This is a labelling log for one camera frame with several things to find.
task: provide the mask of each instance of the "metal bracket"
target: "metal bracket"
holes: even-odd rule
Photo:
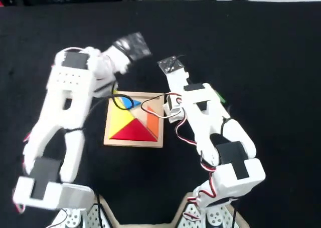
[[[177,59],[176,56],[171,56],[158,61],[158,66],[165,74],[184,68],[184,65]]]

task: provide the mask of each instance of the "orange triangle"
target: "orange triangle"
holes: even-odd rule
[[[155,139],[155,137],[146,129],[146,127],[143,126],[143,124],[138,119],[132,120],[111,138],[136,141],[157,141],[157,139]]]
[[[149,106],[147,106],[147,109],[155,113]],[[159,118],[157,116],[147,113],[147,128],[152,132],[156,139],[158,139],[158,120]]]

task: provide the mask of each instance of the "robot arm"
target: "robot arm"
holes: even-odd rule
[[[86,209],[92,205],[93,191],[71,184],[81,160],[85,142],[82,128],[92,98],[109,95],[116,81],[114,74],[126,73],[130,63],[147,55],[150,51],[140,33],[117,40],[103,53],[86,47],[67,48],[56,55],[39,120],[23,151],[28,177],[19,177],[15,203],[46,209]],[[64,110],[67,99],[71,99],[71,105]],[[42,157],[59,129],[65,130],[63,162]]]
[[[255,157],[253,141],[230,117],[221,104],[220,97],[209,84],[191,84],[184,65],[175,56],[159,61],[171,92],[181,94],[181,101],[168,97],[164,104],[170,122],[182,120],[184,116],[193,130],[196,149],[213,171],[210,178],[194,190],[193,202],[198,207],[227,204],[247,194],[265,179],[260,161]],[[215,145],[213,134],[221,134],[230,142]]]

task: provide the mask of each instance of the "white 3d-printed part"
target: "white 3d-printed part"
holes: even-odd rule
[[[195,207],[194,204],[188,204],[184,212],[190,213],[197,217],[200,217],[201,214],[199,210]],[[206,216],[208,222],[214,227],[223,227],[223,228],[231,228],[233,215],[227,210],[225,206],[221,207],[209,207],[206,209]],[[205,228],[201,226],[201,221],[190,221],[181,216],[181,219],[178,223],[177,228]],[[239,228],[237,223],[235,222],[234,228]]]

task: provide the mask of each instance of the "black table surface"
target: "black table surface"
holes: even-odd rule
[[[320,222],[321,3],[126,2],[0,9],[2,227],[45,227],[53,211],[15,212],[22,139],[39,117],[54,55],[107,49],[140,31],[153,56],[119,79],[121,90],[167,92],[156,62],[184,54],[193,82],[210,83],[256,144],[266,180],[241,200],[252,227]],[[165,121],[164,147],[103,145],[106,104],[89,119],[78,184],[109,203],[120,223],[170,222],[186,192],[207,178],[193,146]],[[182,129],[192,135],[188,126]],[[45,151],[61,157],[57,134]]]

